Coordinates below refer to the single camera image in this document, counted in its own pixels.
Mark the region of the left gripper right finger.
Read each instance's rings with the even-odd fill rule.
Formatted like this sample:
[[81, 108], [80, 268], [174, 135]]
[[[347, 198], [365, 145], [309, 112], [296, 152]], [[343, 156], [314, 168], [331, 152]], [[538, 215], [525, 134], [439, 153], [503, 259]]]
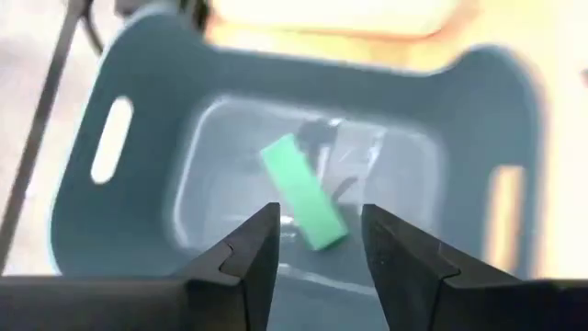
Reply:
[[515, 331], [515, 277], [375, 204], [362, 211], [367, 264], [390, 331]]

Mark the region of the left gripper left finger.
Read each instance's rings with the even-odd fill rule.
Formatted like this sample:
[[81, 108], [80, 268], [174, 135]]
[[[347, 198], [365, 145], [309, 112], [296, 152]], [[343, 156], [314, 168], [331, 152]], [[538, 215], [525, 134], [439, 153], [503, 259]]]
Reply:
[[177, 272], [192, 331], [266, 331], [279, 243], [280, 206], [270, 202]]

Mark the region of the green long block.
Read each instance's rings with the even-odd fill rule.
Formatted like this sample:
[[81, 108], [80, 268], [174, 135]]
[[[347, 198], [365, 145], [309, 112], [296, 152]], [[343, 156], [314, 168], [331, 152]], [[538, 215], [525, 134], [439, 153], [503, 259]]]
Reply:
[[348, 235], [340, 212], [322, 188], [293, 134], [270, 143], [260, 155], [271, 182], [312, 250], [324, 250]]

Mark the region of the teal plastic bin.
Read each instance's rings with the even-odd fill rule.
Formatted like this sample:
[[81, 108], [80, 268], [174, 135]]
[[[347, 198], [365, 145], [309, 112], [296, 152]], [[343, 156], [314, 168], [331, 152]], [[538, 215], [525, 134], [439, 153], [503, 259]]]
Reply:
[[284, 199], [262, 160], [297, 141], [348, 227], [314, 251], [282, 206], [270, 331], [385, 331], [359, 213], [374, 203], [480, 257], [492, 173], [537, 197], [540, 106], [505, 49], [417, 74], [222, 49], [181, 17], [135, 16], [107, 47], [51, 216], [66, 276], [166, 275]]

